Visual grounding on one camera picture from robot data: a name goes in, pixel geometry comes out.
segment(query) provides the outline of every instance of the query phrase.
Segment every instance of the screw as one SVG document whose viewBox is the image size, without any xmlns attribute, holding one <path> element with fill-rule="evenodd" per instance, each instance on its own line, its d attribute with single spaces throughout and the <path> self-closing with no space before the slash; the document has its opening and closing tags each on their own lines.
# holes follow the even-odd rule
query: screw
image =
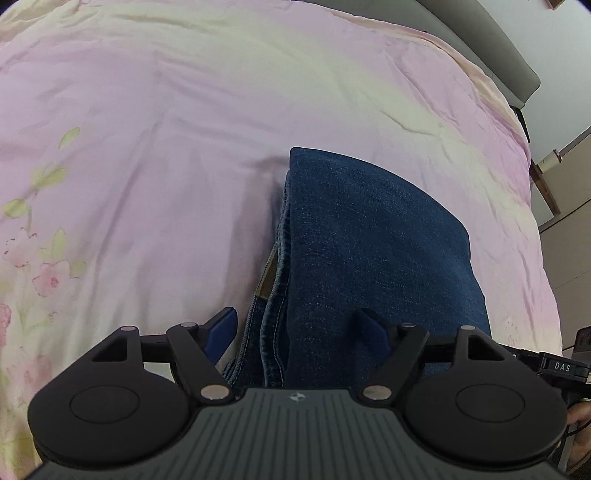
<svg viewBox="0 0 591 480">
<path fill-rule="evenodd" d="M 229 394 L 229 388 L 224 385 L 207 385 L 201 389 L 201 396 L 208 400 L 222 400 Z"/>
<path fill-rule="evenodd" d="M 387 400 L 392 396 L 392 390 L 383 385 L 370 385 L 363 389 L 363 396 L 370 400 Z"/>
</svg>

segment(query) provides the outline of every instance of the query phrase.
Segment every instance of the human hand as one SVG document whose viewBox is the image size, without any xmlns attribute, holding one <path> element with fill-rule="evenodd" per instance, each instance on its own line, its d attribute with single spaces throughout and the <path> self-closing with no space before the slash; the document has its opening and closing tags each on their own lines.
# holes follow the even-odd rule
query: human hand
<svg viewBox="0 0 591 480">
<path fill-rule="evenodd" d="M 577 403 L 569 408 L 566 423 L 572 425 L 580 422 L 581 426 L 591 420 L 591 401 Z M 591 452 L 591 425 L 574 436 L 573 446 L 570 449 L 567 470 L 580 467 Z"/>
</svg>

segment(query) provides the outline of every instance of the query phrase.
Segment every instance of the ribbed gray surface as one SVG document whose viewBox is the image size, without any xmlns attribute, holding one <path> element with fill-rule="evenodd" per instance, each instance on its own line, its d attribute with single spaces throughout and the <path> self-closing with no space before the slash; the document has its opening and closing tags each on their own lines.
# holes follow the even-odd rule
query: ribbed gray surface
<svg viewBox="0 0 591 480">
<path fill-rule="evenodd" d="M 359 405 L 347 391 L 297 394 L 251 389 L 236 404 L 202 410 L 181 441 L 150 460 L 102 472 L 49 463 L 30 480 L 563 478 L 546 463 L 508 473 L 458 468 L 418 447 L 391 411 Z"/>
</svg>

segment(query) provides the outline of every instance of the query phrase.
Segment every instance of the pink flower print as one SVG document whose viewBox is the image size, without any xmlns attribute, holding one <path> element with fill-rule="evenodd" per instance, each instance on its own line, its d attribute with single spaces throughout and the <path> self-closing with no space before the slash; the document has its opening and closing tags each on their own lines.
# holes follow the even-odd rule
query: pink flower print
<svg viewBox="0 0 591 480">
<path fill-rule="evenodd" d="M 16 355 L 14 363 L 6 369 L 10 380 L 11 400 L 15 406 L 29 403 L 35 394 L 51 381 L 51 361 L 47 355 L 29 357 L 24 350 Z"/>
<path fill-rule="evenodd" d="M 12 311 L 8 305 L 0 303 L 0 348 L 6 345 L 6 331 L 12 317 Z"/>
<path fill-rule="evenodd" d="M 70 280 L 70 262 L 44 263 L 39 275 L 33 278 L 33 286 L 40 297 L 48 297 L 63 288 Z"/>
<path fill-rule="evenodd" d="M 10 325 L 10 319 L 12 317 L 12 310 L 8 305 L 0 303 L 0 328 L 8 327 Z"/>
<path fill-rule="evenodd" d="M 5 260 L 15 267 L 22 268 L 35 260 L 38 247 L 37 234 L 34 233 L 29 236 L 26 230 L 21 228 L 16 238 L 6 242 L 3 256 Z"/>
</svg>

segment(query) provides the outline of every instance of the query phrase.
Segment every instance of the jeans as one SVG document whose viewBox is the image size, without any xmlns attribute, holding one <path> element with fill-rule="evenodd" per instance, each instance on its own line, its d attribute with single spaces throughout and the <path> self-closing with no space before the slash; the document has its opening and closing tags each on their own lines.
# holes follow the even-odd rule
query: jeans
<svg viewBox="0 0 591 480">
<path fill-rule="evenodd" d="M 465 324 L 490 335 L 468 234 L 451 213 L 375 165 L 293 148 L 275 245 L 226 379 L 358 388 L 384 361 L 356 328 L 364 307 L 436 336 Z"/>
</svg>

